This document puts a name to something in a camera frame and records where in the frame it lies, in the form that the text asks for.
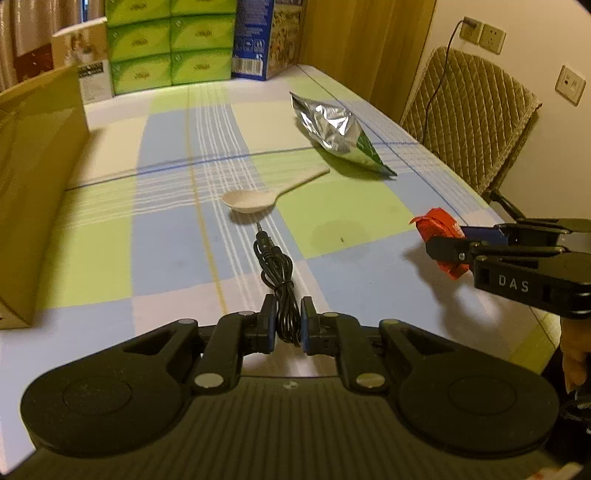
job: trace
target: wall socket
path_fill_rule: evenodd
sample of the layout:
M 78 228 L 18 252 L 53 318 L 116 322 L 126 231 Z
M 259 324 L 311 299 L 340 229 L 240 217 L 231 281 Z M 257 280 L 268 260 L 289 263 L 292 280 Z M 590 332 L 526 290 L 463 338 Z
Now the wall socket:
M 554 90 L 570 100 L 574 106 L 577 106 L 586 84 L 587 81 L 583 77 L 573 72 L 566 65 L 562 65 Z
M 465 17 L 467 20 L 471 20 L 476 23 L 476 27 L 471 27 L 467 23 L 462 24 L 462 29 L 460 30 L 460 38 L 462 40 L 469 41 L 478 45 L 478 41 L 480 40 L 480 35 L 482 35 L 482 27 L 483 23 L 479 22 L 478 20 L 474 20 L 473 18 Z
M 497 55 L 501 53 L 503 43 L 505 43 L 506 33 L 500 28 L 485 24 L 478 43 L 482 48 L 489 50 Z

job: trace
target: metal screw head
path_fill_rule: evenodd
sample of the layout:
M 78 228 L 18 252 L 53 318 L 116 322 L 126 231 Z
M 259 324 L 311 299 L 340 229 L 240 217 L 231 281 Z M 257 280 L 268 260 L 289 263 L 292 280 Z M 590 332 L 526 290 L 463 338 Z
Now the metal screw head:
M 379 388 L 386 383 L 386 379 L 383 375 L 376 374 L 373 372 L 367 372 L 364 374 L 357 375 L 355 383 L 357 383 L 360 387 L 363 388 Z
M 195 385 L 201 388 L 216 388 L 223 384 L 223 377 L 220 374 L 200 374 L 195 377 Z

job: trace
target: red snack package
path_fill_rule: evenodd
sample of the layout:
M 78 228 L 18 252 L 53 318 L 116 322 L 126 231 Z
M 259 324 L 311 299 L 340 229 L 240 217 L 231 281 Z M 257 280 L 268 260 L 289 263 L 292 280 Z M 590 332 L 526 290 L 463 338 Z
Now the red snack package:
M 462 232 L 454 218 L 442 208 L 432 208 L 426 215 L 413 218 L 410 223 L 417 225 L 418 233 L 421 234 L 425 242 L 432 236 L 465 237 L 464 232 Z M 469 270 L 467 264 L 437 262 L 437 265 L 454 280 L 460 278 Z

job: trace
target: white plastic spoon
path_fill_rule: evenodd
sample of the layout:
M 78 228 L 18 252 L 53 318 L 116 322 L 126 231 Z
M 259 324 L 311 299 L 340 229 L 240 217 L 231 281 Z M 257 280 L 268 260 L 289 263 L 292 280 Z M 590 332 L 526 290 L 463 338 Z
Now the white plastic spoon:
M 320 177 L 330 172 L 329 167 L 314 168 L 295 177 L 289 183 L 269 190 L 268 192 L 258 192 L 257 190 L 231 190 L 222 195 L 222 202 L 228 205 L 232 210 L 240 213 L 255 213 L 268 209 L 275 205 L 277 197 L 285 192 L 303 185 L 310 180 Z

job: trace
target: tablecloth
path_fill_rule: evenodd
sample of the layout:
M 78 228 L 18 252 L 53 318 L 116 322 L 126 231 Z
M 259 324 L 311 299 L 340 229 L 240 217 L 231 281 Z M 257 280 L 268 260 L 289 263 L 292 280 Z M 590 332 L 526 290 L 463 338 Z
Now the tablecloth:
M 290 91 L 347 106 L 398 177 L 384 180 L 313 144 Z M 543 312 L 475 290 L 469 273 L 450 280 L 409 225 L 432 207 L 462 225 L 493 225 L 497 214 L 402 128 L 312 67 L 267 82 L 125 95 L 87 106 L 87 117 L 91 138 L 56 219 L 35 324 L 0 333 L 0 471 L 33 449 L 18 406 L 41 373 L 178 318 L 212 325 L 258 311 L 268 289 L 252 251 L 257 219 L 293 259 L 298 294 L 320 312 L 374 326 L 397 318 L 537 370 L 556 344 L 557 332 L 540 326 Z M 323 163 L 330 174 L 270 213 L 231 213 L 219 200 Z M 247 364 L 290 375 L 331 368 L 290 355 Z

